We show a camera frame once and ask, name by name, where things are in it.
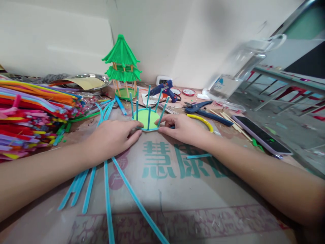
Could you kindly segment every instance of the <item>cardboard work surface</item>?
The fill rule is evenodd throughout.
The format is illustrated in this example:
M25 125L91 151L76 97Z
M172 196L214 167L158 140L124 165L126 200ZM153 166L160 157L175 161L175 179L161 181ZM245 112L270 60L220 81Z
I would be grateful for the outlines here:
M125 108L127 116L114 109L110 119L130 120L130 104ZM208 109L218 111L213 106ZM73 124L71 133L65 134L67 142L59 146L85 139L95 130L98 120L97 116ZM233 128L210 122L224 138L259 150ZM293 230L218 160L186 159L187 155L202 153L155 131L143 133L138 142L116 157L138 198L170 243L296 243ZM286 157L285 162L299 166L291 157ZM98 168L86 215L81 211L90 174L76 206L70 207L70 198L66 207L57 211L70 181L35 201L11 226L3 243L107 243L104 168ZM159 243L112 162L108 171L116 243Z

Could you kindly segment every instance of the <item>bottle handle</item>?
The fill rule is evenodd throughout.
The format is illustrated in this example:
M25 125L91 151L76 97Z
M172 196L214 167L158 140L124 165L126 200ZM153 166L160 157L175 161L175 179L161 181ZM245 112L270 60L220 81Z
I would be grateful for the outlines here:
M271 36L270 38L267 38L265 39L266 41L272 41L273 39L278 39L278 38L281 38L282 40L278 43L278 45L276 46L271 46L269 50L267 50L267 52L269 51L272 51L274 49L277 49L279 47L282 46L282 44L286 41L287 39L287 35L286 34L278 34L278 35L274 35L274 36Z

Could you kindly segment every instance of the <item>plastic water bottle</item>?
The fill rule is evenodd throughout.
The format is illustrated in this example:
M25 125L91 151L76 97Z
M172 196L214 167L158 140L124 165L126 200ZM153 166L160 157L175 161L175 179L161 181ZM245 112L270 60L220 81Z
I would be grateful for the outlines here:
M274 39L282 40L274 46ZM252 69L266 58L266 52L280 47L286 40L286 35L275 35L267 40L251 40L232 58L231 67L221 74L213 83L208 84L202 91L210 99L223 104L248 78Z

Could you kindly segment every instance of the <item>green foam sheet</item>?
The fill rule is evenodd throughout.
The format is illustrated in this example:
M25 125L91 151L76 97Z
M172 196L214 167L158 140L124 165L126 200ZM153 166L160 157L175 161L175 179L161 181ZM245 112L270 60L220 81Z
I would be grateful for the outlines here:
M148 129L148 117L149 117L149 110L139 110L139 115L138 115L138 121L140 121L141 123L143 123L144 130ZM149 124L149 129L154 129L157 128L158 126L155 125L155 122L157 119L160 118L160 115L157 114L153 109L151 110L150 113L150 124ZM134 120L136 120L136 111L134 111Z
M126 100L129 100L130 99L128 97L128 92L127 92L126 89L124 89L124 88L123 89L120 89L120 93L121 93L121 96L119 95L118 90L116 89L115 95L117 95L119 98L126 99ZM129 95L130 95L130 93L132 93L132 98L133 99L136 98L136 94L134 95L134 90L129 88Z

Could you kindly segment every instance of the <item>hand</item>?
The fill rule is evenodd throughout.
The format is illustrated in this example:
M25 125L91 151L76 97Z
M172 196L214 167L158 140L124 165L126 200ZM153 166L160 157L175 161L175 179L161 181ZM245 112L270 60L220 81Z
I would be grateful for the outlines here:
M165 122L165 126L160 127L159 132L201 149L211 136L209 131L186 115L165 115L161 122Z
M142 130L130 135L135 127L143 127L139 121L106 120L83 142L81 149L89 157L90 167L110 159L132 146L140 137Z

